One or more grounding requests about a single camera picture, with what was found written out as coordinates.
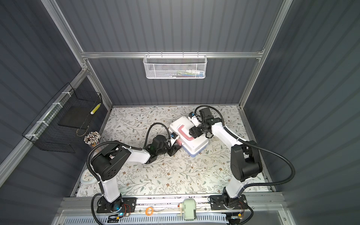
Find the white blue tool box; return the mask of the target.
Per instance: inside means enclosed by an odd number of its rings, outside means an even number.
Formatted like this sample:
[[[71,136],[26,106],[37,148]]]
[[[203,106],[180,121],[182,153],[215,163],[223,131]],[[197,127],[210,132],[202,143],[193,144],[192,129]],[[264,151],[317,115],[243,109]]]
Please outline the white blue tool box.
[[[205,134],[199,137],[190,135],[190,129],[194,124],[187,117],[182,116],[170,124],[169,130],[179,136],[177,143],[191,156],[197,156],[209,144]]]

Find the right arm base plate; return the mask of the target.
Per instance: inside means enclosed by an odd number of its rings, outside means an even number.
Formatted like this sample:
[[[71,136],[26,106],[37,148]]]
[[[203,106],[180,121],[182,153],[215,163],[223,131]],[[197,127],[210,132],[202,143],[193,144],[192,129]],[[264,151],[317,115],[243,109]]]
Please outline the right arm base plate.
[[[246,210],[248,207],[245,205],[245,198],[228,198],[223,195],[211,195],[207,198],[211,209],[213,211],[221,210]]]

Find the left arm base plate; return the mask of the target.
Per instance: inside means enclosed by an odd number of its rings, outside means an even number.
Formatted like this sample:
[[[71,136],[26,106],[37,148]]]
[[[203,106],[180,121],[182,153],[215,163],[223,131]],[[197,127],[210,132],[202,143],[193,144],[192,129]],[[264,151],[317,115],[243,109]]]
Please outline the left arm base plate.
[[[133,213],[137,205],[135,197],[119,197],[114,202],[108,202],[104,197],[97,201],[96,213]]]

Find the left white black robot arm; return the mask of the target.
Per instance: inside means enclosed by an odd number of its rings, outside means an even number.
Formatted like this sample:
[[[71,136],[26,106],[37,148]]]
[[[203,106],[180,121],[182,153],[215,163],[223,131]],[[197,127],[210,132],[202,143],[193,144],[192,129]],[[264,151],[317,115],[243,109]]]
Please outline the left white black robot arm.
[[[119,141],[107,141],[96,145],[86,159],[89,172],[100,187],[101,196],[108,202],[120,200],[116,176],[127,162],[151,164],[158,156],[173,156],[181,146],[180,136],[166,128],[167,136],[157,135],[152,143],[145,142],[142,148],[133,147]]]

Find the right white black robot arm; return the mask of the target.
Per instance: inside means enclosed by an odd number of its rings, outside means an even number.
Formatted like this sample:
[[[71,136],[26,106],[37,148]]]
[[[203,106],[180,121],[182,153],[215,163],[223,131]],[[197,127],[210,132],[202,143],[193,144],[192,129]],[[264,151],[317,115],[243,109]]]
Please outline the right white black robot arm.
[[[201,105],[188,115],[193,123],[189,134],[193,138],[201,135],[211,134],[222,141],[230,150],[230,170],[232,178],[224,187],[221,203],[228,209],[236,205],[245,204],[240,196],[249,187],[255,186],[277,186],[288,183],[296,174],[293,164],[284,156],[260,147],[254,141],[247,141],[234,133],[225,124],[225,119],[220,111],[212,106]],[[291,170],[290,175],[280,181],[273,181],[269,184],[252,183],[251,181],[263,171],[260,151],[272,154],[283,160]]]

